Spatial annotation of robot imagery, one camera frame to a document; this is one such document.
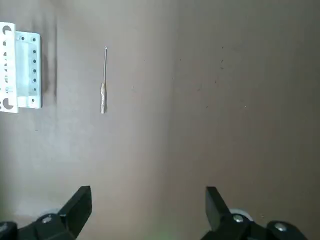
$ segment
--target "white plastic part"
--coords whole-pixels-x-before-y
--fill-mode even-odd
[[[0,22],[0,111],[18,112],[16,85],[16,26]]]
[[[40,35],[0,22],[0,59],[0,112],[41,108]]]
[[[41,108],[41,37],[37,33],[15,34],[16,88],[19,108]]]

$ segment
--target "metal screw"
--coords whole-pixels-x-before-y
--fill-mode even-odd
[[[52,220],[52,218],[51,218],[51,216],[49,215],[49,216],[46,216],[44,219],[42,219],[42,223],[43,223],[43,224],[46,224],[46,223],[50,222],[51,220]]]
[[[284,224],[282,224],[281,222],[276,223],[276,224],[274,225],[274,227],[275,227],[276,229],[278,229],[280,232],[285,232],[285,231],[287,231],[287,227],[286,227]]]
[[[0,226],[0,233],[5,231],[5,230],[7,230],[7,228],[8,228],[8,224],[7,223],[2,224],[2,226]]]
[[[237,223],[242,223],[244,218],[241,215],[234,215],[233,220],[235,220]]]

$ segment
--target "metal rod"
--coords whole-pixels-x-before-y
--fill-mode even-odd
[[[107,52],[108,52],[108,47],[105,46],[104,47],[104,69],[103,69],[103,83],[106,84],[107,79],[106,79],[106,75],[107,75]]]
[[[107,109],[107,99],[106,99],[106,94],[107,94],[107,50],[108,47],[104,47],[104,69],[103,69],[103,82],[101,85],[100,93],[101,93],[101,113],[105,113],[105,109]]]

